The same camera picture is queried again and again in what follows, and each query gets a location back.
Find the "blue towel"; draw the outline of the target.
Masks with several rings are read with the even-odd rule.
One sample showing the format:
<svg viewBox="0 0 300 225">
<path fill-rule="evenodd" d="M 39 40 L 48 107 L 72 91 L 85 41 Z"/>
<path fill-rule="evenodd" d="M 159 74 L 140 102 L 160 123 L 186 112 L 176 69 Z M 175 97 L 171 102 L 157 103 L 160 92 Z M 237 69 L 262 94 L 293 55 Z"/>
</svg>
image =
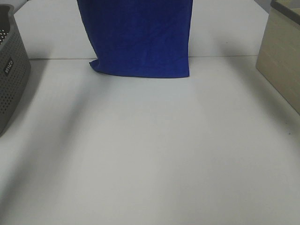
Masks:
<svg viewBox="0 0 300 225">
<path fill-rule="evenodd" d="M 96 72 L 129 77 L 189 76 L 191 0 L 80 0 Z"/>
</svg>

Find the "beige storage box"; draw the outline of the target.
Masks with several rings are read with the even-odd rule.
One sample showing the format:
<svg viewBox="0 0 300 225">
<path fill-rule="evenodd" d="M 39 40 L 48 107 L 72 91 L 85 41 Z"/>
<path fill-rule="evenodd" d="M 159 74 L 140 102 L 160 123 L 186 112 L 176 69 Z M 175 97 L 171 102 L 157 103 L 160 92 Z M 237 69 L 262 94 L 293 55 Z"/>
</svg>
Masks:
<svg viewBox="0 0 300 225">
<path fill-rule="evenodd" d="M 256 61 L 257 70 L 300 111 L 300 2 L 273 0 Z"/>
</svg>

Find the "grey perforated plastic basket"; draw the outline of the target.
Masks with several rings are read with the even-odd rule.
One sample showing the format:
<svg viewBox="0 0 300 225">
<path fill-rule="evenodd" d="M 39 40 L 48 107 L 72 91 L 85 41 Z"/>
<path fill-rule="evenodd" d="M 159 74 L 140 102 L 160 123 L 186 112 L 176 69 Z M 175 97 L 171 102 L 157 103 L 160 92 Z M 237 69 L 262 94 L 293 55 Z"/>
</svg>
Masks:
<svg viewBox="0 0 300 225">
<path fill-rule="evenodd" d="M 15 7 L 0 5 L 0 133 L 5 132 L 27 85 L 31 64 L 14 17 Z"/>
</svg>

